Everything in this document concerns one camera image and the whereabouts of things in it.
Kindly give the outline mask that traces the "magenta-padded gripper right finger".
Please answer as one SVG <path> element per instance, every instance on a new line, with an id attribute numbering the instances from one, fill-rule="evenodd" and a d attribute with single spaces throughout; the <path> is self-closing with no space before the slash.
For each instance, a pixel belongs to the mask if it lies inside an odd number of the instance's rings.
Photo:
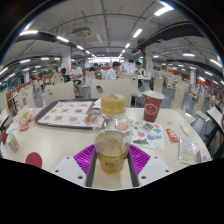
<path id="1" fill-rule="evenodd" d="M 150 156 L 138 147 L 131 145 L 128 164 L 133 187 L 142 187 L 173 173 L 158 156 Z"/>

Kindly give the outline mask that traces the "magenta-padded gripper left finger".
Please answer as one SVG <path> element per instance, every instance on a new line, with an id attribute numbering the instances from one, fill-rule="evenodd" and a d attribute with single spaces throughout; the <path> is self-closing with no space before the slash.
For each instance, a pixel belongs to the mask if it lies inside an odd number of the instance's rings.
<path id="1" fill-rule="evenodd" d="M 91 187 L 94 178 L 97 155 L 93 145 L 75 156 L 65 156 L 52 173 L 82 187 Z"/>

